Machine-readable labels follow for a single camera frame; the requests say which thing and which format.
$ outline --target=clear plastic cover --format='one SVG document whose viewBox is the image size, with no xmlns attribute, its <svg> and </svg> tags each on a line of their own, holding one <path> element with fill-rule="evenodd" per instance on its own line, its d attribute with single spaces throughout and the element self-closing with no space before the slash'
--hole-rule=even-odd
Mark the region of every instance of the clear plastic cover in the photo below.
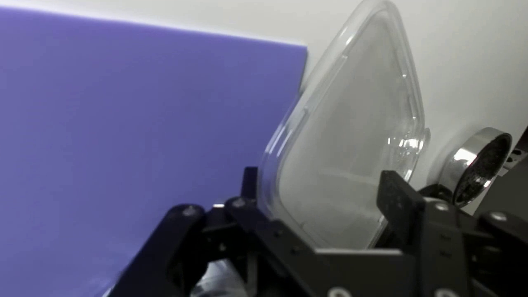
<svg viewBox="0 0 528 297">
<path fill-rule="evenodd" d="M 316 249 L 367 249 L 382 169 L 411 178 L 428 131 L 395 4 L 363 1 L 266 148 L 261 207 Z"/>
</svg>

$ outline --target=metal bolt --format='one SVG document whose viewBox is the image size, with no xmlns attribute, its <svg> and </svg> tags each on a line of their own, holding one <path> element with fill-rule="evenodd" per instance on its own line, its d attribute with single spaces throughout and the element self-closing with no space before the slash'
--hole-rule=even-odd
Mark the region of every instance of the metal bolt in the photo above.
<svg viewBox="0 0 528 297">
<path fill-rule="evenodd" d="M 494 217 L 495 221 L 509 221 L 509 216 L 504 214 L 504 212 L 500 212 L 500 211 L 492 212 L 492 217 Z"/>
<path fill-rule="evenodd" d="M 236 199 L 233 201 L 233 206 L 235 206 L 235 207 L 245 207 L 245 206 L 246 206 L 246 201 L 245 201 L 243 197 L 236 197 Z"/>
<path fill-rule="evenodd" d="M 449 211 L 449 206 L 446 202 L 436 202 L 434 207 L 438 211 Z"/>
<path fill-rule="evenodd" d="M 334 287 L 329 290 L 329 297 L 352 297 L 352 293 L 344 287 Z"/>
<path fill-rule="evenodd" d="M 434 291 L 434 297 L 459 297 L 453 288 L 443 287 Z"/>
<path fill-rule="evenodd" d="M 184 216 L 195 216 L 198 211 L 195 206 L 187 206 L 182 212 Z"/>
</svg>

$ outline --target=black machine part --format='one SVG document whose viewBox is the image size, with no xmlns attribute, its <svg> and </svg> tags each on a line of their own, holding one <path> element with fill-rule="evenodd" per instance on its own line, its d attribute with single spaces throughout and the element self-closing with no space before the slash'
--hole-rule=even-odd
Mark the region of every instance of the black machine part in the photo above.
<svg viewBox="0 0 528 297">
<path fill-rule="evenodd" d="M 189 297 L 218 258 L 230 258 L 259 297 L 528 295 L 528 224 L 517 216 L 474 219 L 444 201 L 426 202 L 383 171 L 378 206 L 395 230 L 393 249 L 317 254 L 259 211 L 251 186 L 246 178 L 246 196 L 225 207 L 172 207 L 109 295 Z"/>
</svg>

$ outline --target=white wall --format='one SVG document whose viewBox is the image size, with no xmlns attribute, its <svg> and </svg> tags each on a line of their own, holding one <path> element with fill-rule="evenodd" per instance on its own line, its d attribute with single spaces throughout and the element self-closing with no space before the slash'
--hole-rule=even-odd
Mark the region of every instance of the white wall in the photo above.
<svg viewBox="0 0 528 297">
<path fill-rule="evenodd" d="M 0 0 L 76 14 L 198 26 L 291 39 L 311 49 L 307 74 L 360 0 Z M 438 174 L 449 143 L 492 125 L 528 123 L 527 0 L 395 0 L 423 89 L 431 143 L 415 184 Z"/>
</svg>

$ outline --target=black mount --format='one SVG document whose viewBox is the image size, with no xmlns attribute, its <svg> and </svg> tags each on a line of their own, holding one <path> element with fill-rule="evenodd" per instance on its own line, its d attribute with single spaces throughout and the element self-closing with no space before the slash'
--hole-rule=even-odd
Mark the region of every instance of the black mount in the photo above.
<svg viewBox="0 0 528 297">
<path fill-rule="evenodd" d="M 189 297 L 217 258 L 230 258 L 259 297 L 528 295 L 528 224 L 517 216 L 476 219 L 426 202 L 395 171 L 382 174 L 378 206 L 391 229 L 378 249 L 317 254 L 259 211 L 256 168 L 248 168 L 243 194 L 225 207 L 172 207 L 111 297 Z"/>
</svg>

